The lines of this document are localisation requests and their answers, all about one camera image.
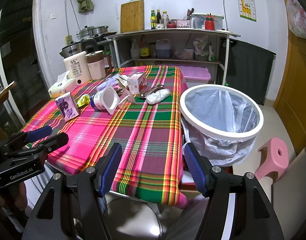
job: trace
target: pink stool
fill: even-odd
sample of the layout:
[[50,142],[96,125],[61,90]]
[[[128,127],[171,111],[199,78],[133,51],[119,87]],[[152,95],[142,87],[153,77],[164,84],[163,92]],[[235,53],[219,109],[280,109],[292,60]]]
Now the pink stool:
[[267,148],[268,154],[264,163],[255,171],[255,176],[259,180],[268,175],[272,171],[278,173],[278,180],[289,165],[288,148],[284,141],[273,137],[258,149],[261,151],[264,147]]

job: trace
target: cutting board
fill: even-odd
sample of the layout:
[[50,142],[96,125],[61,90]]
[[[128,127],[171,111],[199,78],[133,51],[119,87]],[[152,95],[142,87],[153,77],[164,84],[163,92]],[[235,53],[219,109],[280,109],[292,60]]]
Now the cutting board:
[[144,30],[144,0],[121,5],[121,33]]

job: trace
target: purple milk box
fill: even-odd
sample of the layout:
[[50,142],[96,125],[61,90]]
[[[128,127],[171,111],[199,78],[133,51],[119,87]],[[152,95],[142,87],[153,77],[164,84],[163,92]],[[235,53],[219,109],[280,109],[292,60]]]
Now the purple milk box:
[[71,95],[71,92],[68,92],[55,99],[55,103],[61,112],[61,115],[65,122],[79,116],[77,104]]

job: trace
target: white packet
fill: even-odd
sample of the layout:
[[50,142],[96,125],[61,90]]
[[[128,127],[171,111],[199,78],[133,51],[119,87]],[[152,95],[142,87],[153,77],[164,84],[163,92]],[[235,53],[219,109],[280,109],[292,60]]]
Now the white packet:
[[215,59],[215,54],[214,54],[214,49],[213,49],[212,43],[210,43],[209,52],[210,52],[209,61],[213,62],[214,59]]
[[148,96],[146,96],[146,101],[150,105],[154,105],[156,103],[159,103],[163,101],[165,98],[167,98],[171,94],[169,89],[161,89],[155,93],[152,93]]

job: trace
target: plaid tablecloth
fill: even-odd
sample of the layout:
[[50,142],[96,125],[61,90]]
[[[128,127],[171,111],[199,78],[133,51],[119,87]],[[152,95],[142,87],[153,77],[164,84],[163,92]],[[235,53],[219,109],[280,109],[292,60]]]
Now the plaid tablecloth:
[[[183,199],[178,189],[183,172],[179,102],[187,85],[180,70],[168,66],[120,68],[109,76],[135,72],[146,72],[147,89],[163,84],[171,95],[156,105],[136,97],[136,105],[124,110],[117,108],[113,115],[86,106],[79,109],[79,117],[67,123],[51,99],[23,130],[50,125],[52,135],[67,133],[68,144],[51,153],[48,161],[70,174],[94,165],[108,153],[113,143],[118,142],[122,145],[123,156],[111,189],[145,201],[178,206]],[[77,100],[83,94],[95,94],[101,82],[80,85],[72,95]]]

